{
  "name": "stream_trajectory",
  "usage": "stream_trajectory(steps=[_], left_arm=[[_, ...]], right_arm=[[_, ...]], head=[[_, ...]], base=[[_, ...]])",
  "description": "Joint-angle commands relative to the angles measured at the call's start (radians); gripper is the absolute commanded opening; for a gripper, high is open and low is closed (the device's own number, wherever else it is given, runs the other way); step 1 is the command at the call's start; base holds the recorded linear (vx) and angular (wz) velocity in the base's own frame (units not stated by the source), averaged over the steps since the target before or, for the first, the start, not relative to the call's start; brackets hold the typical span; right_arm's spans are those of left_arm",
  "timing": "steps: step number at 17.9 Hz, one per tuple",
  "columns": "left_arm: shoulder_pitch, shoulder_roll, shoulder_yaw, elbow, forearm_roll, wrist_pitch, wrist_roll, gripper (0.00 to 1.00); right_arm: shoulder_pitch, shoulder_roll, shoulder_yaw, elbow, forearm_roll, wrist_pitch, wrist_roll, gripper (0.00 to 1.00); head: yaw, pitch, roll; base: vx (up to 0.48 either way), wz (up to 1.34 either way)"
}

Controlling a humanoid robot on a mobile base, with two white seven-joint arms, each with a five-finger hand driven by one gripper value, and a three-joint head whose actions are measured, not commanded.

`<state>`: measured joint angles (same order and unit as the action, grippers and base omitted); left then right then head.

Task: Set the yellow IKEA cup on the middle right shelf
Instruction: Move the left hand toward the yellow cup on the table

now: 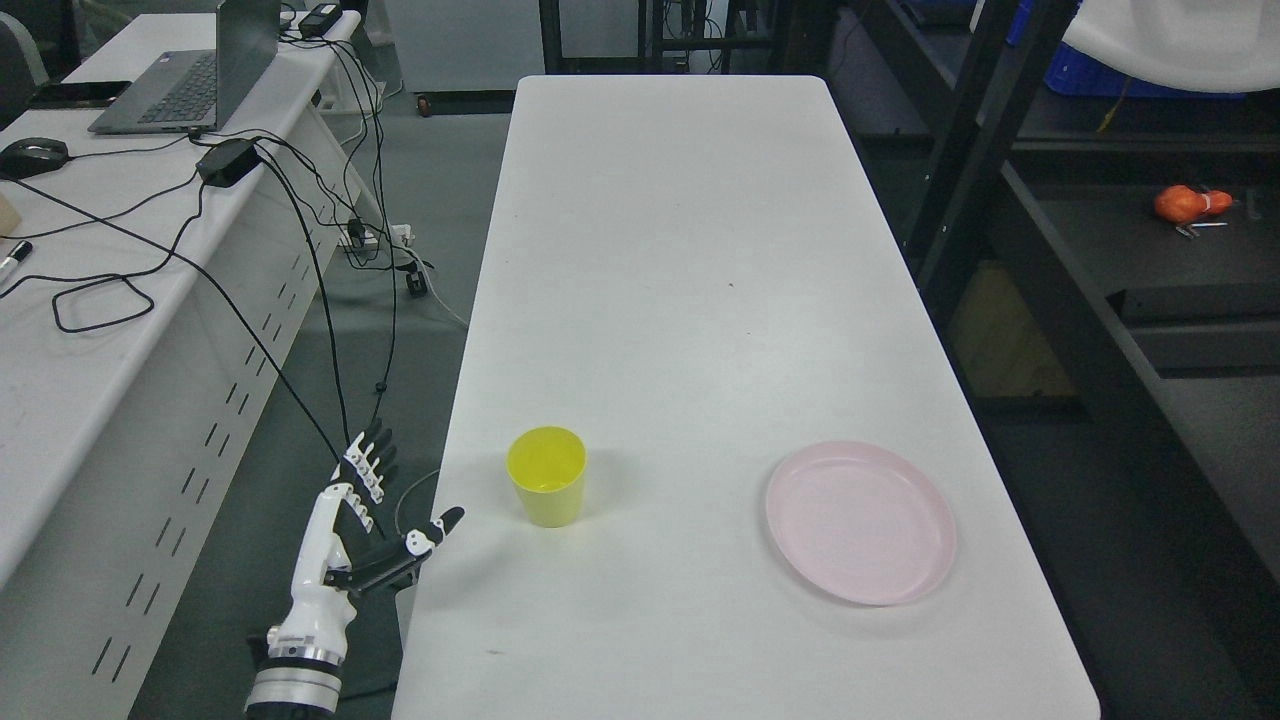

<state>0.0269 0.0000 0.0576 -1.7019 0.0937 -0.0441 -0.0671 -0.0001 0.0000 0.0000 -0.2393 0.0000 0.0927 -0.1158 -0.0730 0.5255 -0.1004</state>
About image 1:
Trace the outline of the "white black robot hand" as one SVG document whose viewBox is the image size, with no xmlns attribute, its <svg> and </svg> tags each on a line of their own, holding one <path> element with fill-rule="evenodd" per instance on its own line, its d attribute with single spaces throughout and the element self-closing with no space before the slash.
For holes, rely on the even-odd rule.
<svg viewBox="0 0 1280 720">
<path fill-rule="evenodd" d="M 268 632 L 269 659 L 343 664 L 353 602 L 420 568 L 465 516 L 462 507 L 399 530 L 390 502 L 398 471 L 392 429 L 374 418 L 319 493 L 294 562 L 291 610 Z"/>
</svg>

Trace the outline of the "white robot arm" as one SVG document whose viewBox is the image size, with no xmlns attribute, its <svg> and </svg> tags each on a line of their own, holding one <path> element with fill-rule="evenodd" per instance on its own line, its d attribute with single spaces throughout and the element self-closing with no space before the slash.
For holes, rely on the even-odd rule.
<svg viewBox="0 0 1280 720">
<path fill-rule="evenodd" d="M 342 651 L 312 635 L 274 628 L 248 635 L 256 675 L 244 702 L 246 719 L 332 719 L 342 691 Z"/>
</svg>

